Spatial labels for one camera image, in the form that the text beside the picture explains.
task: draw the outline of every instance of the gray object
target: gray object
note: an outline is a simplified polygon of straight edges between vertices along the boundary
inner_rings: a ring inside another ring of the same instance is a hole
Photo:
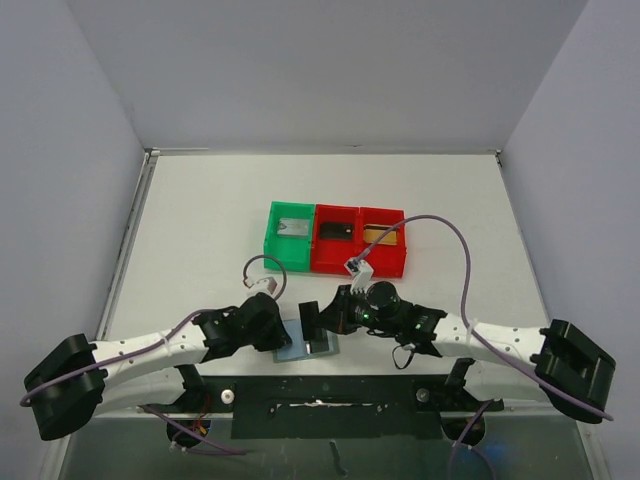
[[[283,324],[285,330],[291,337],[292,343],[273,352],[274,362],[305,360],[340,353],[338,336],[335,333],[325,330],[323,332],[323,338],[313,342],[305,342],[302,337],[300,319],[287,320]]]

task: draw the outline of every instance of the gray floor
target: gray floor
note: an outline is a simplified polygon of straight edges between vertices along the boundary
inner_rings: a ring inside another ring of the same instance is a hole
[[[157,419],[94,419],[71,440],[64,480],[326,480],[337,471],[327,440],[229,441],[230,421],[219,420],[212,438],[255,450],[246,457],[202,457],[168,450],[165,426]],[[409,437],[337,440],[349,480],[445,478],[450,442]],[[487,419],[480,448],[499,479],[590,480],[575,422],[559,416],[495,416]],[[456,479],[491,476],[471,452],[461,452]]]

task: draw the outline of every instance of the black object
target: black object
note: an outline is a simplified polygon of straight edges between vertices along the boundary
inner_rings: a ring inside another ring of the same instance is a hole
[[[259,352],[291,345],[291,337],[282,324],[280,309],[269,295],[258,293],[239,307],[212,310],[198,315],[199,325],[209,348],[202,362],[230,357],[240,347],[253,345]]]
[[[376,282],[367,290],[367,302],[382,317],[398,313],[400,297],[391,282]]]
[[[314,308],[317,302],[305,304],[305,311]],[[441,357],[433,346],[434,331],[447,312],[402,300],[389,282],[374,283],[365,295],[351,293],[350,285],[340,285],[327,308],[313,312],[306,319],[308,329],[320,327],[349,335],[366,327],[372,335],[395,337],[400,345],[412,344],[415,353]]]
[[[402,348],[402,345],[398,345],[396,347],[393,347],[393,350],[391,350],[391,359],[393,360],[393,365],[398,369],[398,370],[405,370],[409,365],[411,365],[411,362],[413,361],[413,357],[415,357],[416,352],[414,352],[413,350],[409,351],[409,356],[407,357],[407,361],[404,362],[403,366],[398,365],[398,362],[396,362],[396,350],[398,350],[399,348]]]
[[[299,303],[298,311],[300,312],[302,339],[305,342],[314,342],[322,339],[324,330],[316,327],[316,319],[320,315],[318,302]]]
[[[194,430],[193,426],[198,420],[194,419],[194,420],[176,420],[176,421],[183,427],[188,428],[189,430]],[[207,430],[207,432],[211,429],[210,420],[204,420],[204,419],[200,420],[200,424],[202,425],[202,427],[204,427],[205,430]],[[172,442],[176,442],[181,447],[193,448],[196,445],[199,445],[200,443],[202,443],[201,440],[198,440],[197,438],[194,438],[191,435],[188,435],[183,431],[178,430],[176,427],[174,427],[170,423],[167,423],[166,432],[167,432],[167,438]],[[197,435],[202,435],[202,432],[198,432],[197,430],[195,431],[195,433]]]
[[[468,423],[468,418],[443,418],[442,431],[449,440],[456,442]],[[460,440],[460,443],[474,447],[484,438],[486,431],[487,427],[484,417],[480,417],[476,423],[473,424],[471,430]]]
[[[235,385],[231,438],[442,438],[440,412],[475,412],[482,402],[447,384],[449,375],[205,376],[211,398]],[[429,391],[426,402],[417,392]],[[177,406],[158,406],[177,413]],[[504,408],[494,402],[490,411]],[[212,403],[211,413],[223,413]]]
[[[84,334],[73,335],[60,343],[24,379],[27,392],[45,382],[95,363],[96,346]],[[91,370],[47,388],[31,399],[42,440],[55,440],[87,424],[102,402],[105,370]]]
[[[318,229],[321,240],[353,240],[353,224],[341,222],[323,222]]]
[[[539,355],[531,361],[535,373],[551,385],[599,410],[607,404],[616,369],[615,360],[577,327],[564,320],[553,320],[540,333],[546,337]],[[545,390],[551,404],[565,415],[586,423],[602,418]]]

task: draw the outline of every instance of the black bracket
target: black bracket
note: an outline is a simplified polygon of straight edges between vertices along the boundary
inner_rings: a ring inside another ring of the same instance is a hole
[[[546,337],[539,355],[531,361],[535,373],[551,385],[599,410],[604,410],[616,369],[615,360],[577,327],[553,320],[540,333]],[[565,415],[586,423],[602,418],[545,390],[552,405]]]

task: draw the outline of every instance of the white wall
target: white wall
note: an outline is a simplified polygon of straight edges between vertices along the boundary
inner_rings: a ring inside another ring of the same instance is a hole
[[[0,5],[0,478],[38,478],[47,444],[18,407],[59,341],[95,334],[142,161],[62,0]]]
[[[68,0],[148,147],[504,146],[586,0]]]
[[[637,479],[640,2],[591,0],[505,149],[504,173],[552,316],[617,359],[600,428],[615,480]]]

